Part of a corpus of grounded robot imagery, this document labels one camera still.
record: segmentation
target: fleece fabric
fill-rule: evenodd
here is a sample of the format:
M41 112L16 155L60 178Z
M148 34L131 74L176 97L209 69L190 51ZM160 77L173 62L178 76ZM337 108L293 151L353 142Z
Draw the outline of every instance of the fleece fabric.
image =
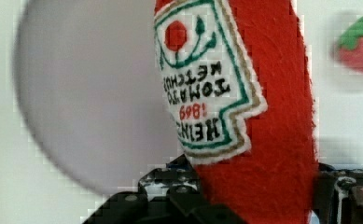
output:
M173 1L157 0L156 13ZM317 161L299 20L290 0L221 1L230 5L268 108L245 120L250 150L195 166L204 193L248 223L307 223Z

